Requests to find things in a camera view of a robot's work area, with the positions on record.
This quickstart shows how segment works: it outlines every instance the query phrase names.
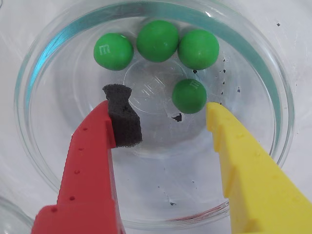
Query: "white surface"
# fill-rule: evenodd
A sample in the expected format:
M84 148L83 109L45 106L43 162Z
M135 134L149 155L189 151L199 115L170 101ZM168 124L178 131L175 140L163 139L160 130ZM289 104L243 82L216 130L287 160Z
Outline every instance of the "white surface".
M40 30L74 0L7 0L0 8L0 195L34 217L56 195L39 177L19 142L13 110L21 61ZM309 0L222 0L247 17L276 48L290 75L296 109L294 140L283 170L312 201L312 2ZM192 230L230 233L229 219Z

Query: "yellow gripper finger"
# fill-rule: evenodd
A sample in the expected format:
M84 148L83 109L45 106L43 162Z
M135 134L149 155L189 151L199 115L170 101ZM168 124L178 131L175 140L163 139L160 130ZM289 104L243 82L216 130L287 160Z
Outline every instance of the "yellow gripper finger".
M312 234L312 204L231 112L208 103L207 129L219 152L232 233Z

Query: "black sponge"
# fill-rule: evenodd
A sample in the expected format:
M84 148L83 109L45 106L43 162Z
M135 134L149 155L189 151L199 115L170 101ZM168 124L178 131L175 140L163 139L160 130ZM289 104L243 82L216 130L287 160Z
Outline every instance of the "black sponge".
M129 104L131 89L121 84L103 88L108 100L116 147L132 147L142 142L140 117Z

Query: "transparent container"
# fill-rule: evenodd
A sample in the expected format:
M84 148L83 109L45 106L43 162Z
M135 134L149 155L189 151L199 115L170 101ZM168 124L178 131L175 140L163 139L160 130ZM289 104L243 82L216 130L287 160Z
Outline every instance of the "transparent container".
M0 234L30 234L33 220L10 201L0 197Z
M144 60L135 48L122 71L96 64L93 47L108 32L135 46L140 28L155 19L214 33L218 61L196 75L175 54L163 63ZM220 102L246 126L280 166L293 135L293 97L283 63L262 34L230 8L212 1L88 0L53 20L25 57L15 89L17 126L24 149L57 195L71 134L105 100L110 83L133 89L130 103L141 119L143 142L113 149L120 214L126 228L174 230L228 215L218 155L206 130L205 110L179 114L174 85L195 78L207 100Z

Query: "green candy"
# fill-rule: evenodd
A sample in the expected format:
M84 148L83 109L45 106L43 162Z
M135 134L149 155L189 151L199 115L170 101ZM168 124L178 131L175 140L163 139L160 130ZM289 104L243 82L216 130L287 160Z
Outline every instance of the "green candy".
M167 21L156 20L146 24L140 31L136 47L139 53L152 62L169 59L179 44L177 28Z
M131 42L122 34L108 33L100 37L94 46L94 59L106 69L120 71L133 58Z
M195 79L184 79L175 85L172 102L185 114L199 112L205 106L207 93L205 87Z
M219 56L219 43L205 30L188 32L181 39L177 53L181 62L193 70L203 70L213 65Z

